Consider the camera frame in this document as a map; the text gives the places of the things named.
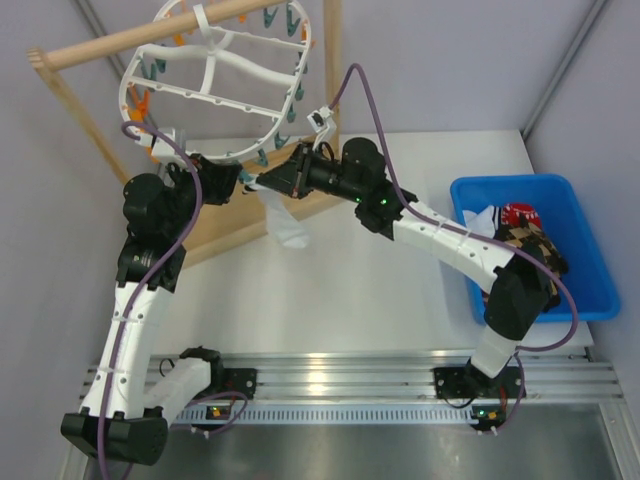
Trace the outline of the white plastic sock hanger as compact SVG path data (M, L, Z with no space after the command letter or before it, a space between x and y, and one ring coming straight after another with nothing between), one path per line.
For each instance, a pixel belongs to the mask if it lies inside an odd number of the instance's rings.
M305 94L303 78L315 41L298 1L284 1L214 23L195 1L168 1L156 21L180 13L195 28L139 46L122 76L119 112L131 121L130 90L150 92L149 112L175 141L208 133L244 136L237 147L211 154L218 162L246 161L282 149Z

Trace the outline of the white sock black stripes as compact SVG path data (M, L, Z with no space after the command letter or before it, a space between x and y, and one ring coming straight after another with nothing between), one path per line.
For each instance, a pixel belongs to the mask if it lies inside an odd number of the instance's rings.
M257 193L265 209L267 233L281 246L304 249L309 245L310 236L307 230L287 210L279 193L255 182L249 183L245 190Z

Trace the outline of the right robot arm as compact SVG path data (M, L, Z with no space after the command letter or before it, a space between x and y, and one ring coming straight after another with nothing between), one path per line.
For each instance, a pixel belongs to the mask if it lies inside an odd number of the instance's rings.
M505 389L507 363L553 295L537 246L482 240L413 193L396 190L383 155L361 137L344 145L341 159L300 142L284 163L259 174L251 186L292 199L322 192L351 201L356 218L370 232L421 248L480 286L488 295L486 326L473 355L442 396L475 400Z

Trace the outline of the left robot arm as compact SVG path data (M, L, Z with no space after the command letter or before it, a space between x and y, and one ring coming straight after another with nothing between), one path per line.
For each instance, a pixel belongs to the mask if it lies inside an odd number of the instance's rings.
M151 350L186 256L184 238L202 206L229 202L242 171L200 154L189 160L187 167L169 164L170 184L145 173L123 189L127 238L117 261L111 326L79 411L61 423L62 435L100 464L155 464L182 410L225 388L220 353L204 347L186 349L159 382L146 386Z

